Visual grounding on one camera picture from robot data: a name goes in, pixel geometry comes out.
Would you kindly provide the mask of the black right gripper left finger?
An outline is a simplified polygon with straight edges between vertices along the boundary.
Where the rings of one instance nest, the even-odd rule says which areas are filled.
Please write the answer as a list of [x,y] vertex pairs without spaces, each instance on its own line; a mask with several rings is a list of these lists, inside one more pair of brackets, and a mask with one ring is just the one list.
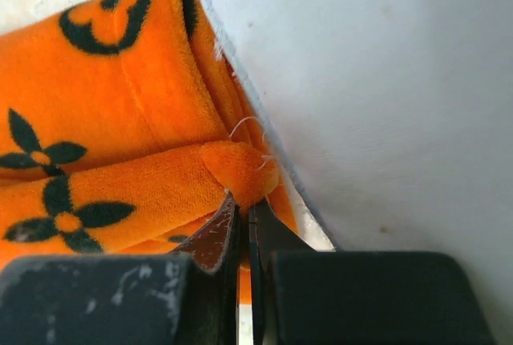
[[239,210],[158,255],[32,256],[1,274],[4,344],[234,344]]

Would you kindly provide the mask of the orange patterned pillowcase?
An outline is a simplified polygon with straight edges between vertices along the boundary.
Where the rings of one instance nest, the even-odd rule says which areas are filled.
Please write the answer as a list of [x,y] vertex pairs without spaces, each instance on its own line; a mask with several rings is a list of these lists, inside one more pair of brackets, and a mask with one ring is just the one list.
[[199,0],[90,0],[1,37],[1,274],[32,256],[158,255],[267,201],[281,170]]

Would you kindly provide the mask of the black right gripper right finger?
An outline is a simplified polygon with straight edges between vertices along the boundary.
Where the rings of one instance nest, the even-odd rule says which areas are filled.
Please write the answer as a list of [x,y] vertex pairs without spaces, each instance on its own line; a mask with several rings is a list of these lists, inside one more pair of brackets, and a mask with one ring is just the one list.
[[317,251],[248,213],[256,344],[492,344],[462,267],[429,251]]

